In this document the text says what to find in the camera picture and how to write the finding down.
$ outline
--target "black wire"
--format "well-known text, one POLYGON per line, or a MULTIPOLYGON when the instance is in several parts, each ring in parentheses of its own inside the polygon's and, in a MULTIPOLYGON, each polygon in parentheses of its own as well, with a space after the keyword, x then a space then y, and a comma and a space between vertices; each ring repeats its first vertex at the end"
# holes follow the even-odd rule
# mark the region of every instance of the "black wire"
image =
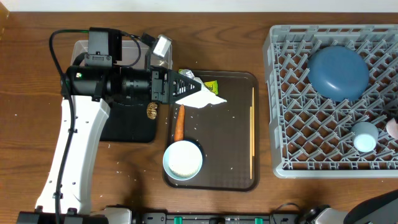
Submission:
POLYGON ((270 217, 273 219, 273 221, 274 221, 275 224, 277 224, 276 221, 275 221, 275 218, 274 218, 275 212, 277 212, 279 209, 281 209, 281 208, 283 208, 283 207, 290 206, 290 205, 297 207, 298 210, 299 210, 299 212, 300 212, 300 214, 301 214, 302 210, 301 210, 300 206, 298 206, 296 203, 293 203, 293 202, 285 203, 285 204, 279 206, 279 207, 278 207, 277 209, 275 209, 274 211, 272 211, 271 214, 270 214, 270 217))
POLYGON ((60 165, 60 170, 58 173, 58 178, 57 178, 57 184, 55 186, 55 222, 57 224, 61 224, 61 217, 60 217, 60 198, 61 198, 61 181, 62 181, 62 176, 63 176, 63 171, 65 169, 65 163, 67 161, 68 157, 68 152, 69 152, 69 147, 70 143, 72 141, 72 136, 73 132, 75 130, 75 109, 73 107, 73 101, 72 101, 72 96, 70 94, 70 90, 67 87, 67 78, 66 75, 62 72, 61 66, 58 63, 57 57, 55 56, 55 52, 53 49, 53 39, 55 35, 61 34, 61 33, 70 33, 70 32, 82 32, 82 33, 88 33, 88 30, 79 30, 79 29, 65 29, 65 30, 57 30, 54 33, 51 34, 50 40, 49 40, 49 46, 50 46, 50 53, 52 60, 54 61, 54 64, 58 70, 58 73, 60 74, 62 83, 65 85, 65 89, 67 92, 67 97, 66 99, 69 101, 69 108, 70 108, 70 129, 69 129, 69 135, 67 139, 67 143, 65 145, 65 150, 63 152, 62 160, 61 160, 61 165, 60 165))
POLYGON ((126 36, 126 37, 130 37, 132 39, 132 41, 134 41, 137 44, 137 48, 138 48, 138 56, 137 59, 129 64, 129 65, 114 65, 115 67, 119 67, 119 68, 128 68, 128 67, 133 67, 135 66, 136 63, 138 63, 139 59, 141 58, 141 47, 139 46, 139 43, 136 39, 140 39, 139 36, 137 35, 133 35, 133 34, 128 34, 127 32, 122 31, 122 35, 126 36))

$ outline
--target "dark brown tray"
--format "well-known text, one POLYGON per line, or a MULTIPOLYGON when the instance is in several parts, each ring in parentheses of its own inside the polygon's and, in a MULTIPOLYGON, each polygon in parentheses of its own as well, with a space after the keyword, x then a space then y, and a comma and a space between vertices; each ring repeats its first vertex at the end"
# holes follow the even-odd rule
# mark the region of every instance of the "dark brown tray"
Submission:
MULTIPOLYGON (((255 121, 259 117, 258 82, 250 73, 193 71, 203 82, 217 80, 219 105, 196 109, 185 107, 184 140, 199 146, 203 165, 194 178, 179 181, 163 171, 165 182, 176 188, 235 190, 247 192, 259 182, 258 127, 255 125, 255 157, 250 179, 250 106, 254 87, 255 121)), ((174 142, 175 122, 180 105, 170 106, 167 146, 174 142)))

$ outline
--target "wood grain surface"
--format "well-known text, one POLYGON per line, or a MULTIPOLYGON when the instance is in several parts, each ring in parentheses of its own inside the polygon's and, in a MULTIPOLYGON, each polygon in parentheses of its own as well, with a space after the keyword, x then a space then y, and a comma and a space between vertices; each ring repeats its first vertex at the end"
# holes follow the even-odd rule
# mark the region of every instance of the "wood grain surface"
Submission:
MULTIPOLYGON (((48 39, 57 29, 112 27, 173 39, 174 69, 242 71, 259 81, 261 179, 249 193, 173 189, 162 179, 167 106, 150 144, 101 142, 95 163, 93 210, 125 204, 170 212, 268 213, 295 202, 350 210, 394 190, 396 179, 278 179, 271 169, 269 103, 261 47, 276 24, 397 24, 398 14, 320 13, 17 13, 0 41, 0 223, 33 211, 50 170, 61 118, 59 77, 48 39)), ((84 34, 62 34, 55 51, 64 70, 84 34)))

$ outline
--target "white cloth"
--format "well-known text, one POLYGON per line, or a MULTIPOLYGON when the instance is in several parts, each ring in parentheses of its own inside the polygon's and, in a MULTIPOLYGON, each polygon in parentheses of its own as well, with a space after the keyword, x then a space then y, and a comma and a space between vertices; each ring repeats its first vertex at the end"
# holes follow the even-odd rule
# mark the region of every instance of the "white cloth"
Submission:
POLYGON ((201 84, 201 90, 178 100, 176 103, 184 106, 190 106, 194 108, 203 108, 207 104, 217 105, 219 103, 224 103, 226 100, 221 97, 216 96, 215 93, 211 92, 200 78, 193 78, 195 81, 201 84))

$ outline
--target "orange carrot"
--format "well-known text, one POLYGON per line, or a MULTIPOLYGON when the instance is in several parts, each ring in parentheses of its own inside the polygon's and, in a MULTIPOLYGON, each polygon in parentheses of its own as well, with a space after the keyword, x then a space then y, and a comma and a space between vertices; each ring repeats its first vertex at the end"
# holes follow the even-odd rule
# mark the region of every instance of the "orange carrot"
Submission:
POLYGON ((177 122, 175 123, 175 133, 174 141, 181 141, 184 139, 184 118, 185 118, 185 108, 184 105, 180 106, 178 111, 177 122))

